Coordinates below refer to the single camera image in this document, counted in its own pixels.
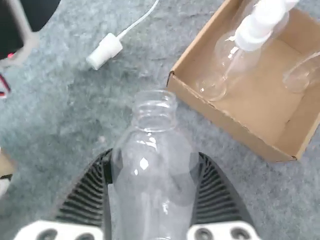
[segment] plastic bottle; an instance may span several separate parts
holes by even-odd
[[[216,42],[212,65],[214,74],[197,81],[198,92],[210,101],[220,100],[228,85],[257,65],[261,47],[284,14],[282,1],[260,0],[236,31],[227,32]]]
[[[112,150],[122,240],[185,240],[198,185],[199,153],[178,128],[176,96],[136,95],[131,126]]]
[[[319,83],[320,52],[313,53],[299,61],[283,74],[283,84],[292,93],[302,93],[310,85]]]

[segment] white spray nozzle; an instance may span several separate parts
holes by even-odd
[[[282,0],[260,0],[252,12],[252,34],[264,37],[273,30],[286,13]]]
[[[123,46],[119,39],[112,33],[109,33],[86,58],[86,61],[93,69],[98,70],[106,61],[115,57],[122,49]]]
[[[235,31],[235,43],[245,51],[255,51],[270,38],[273,28],[286,13],[281,0],[260,0],[253,13]]]
[[[300,0],[284,0],[285,4],[285,11],[289,12],[291,9],[293,9]]]

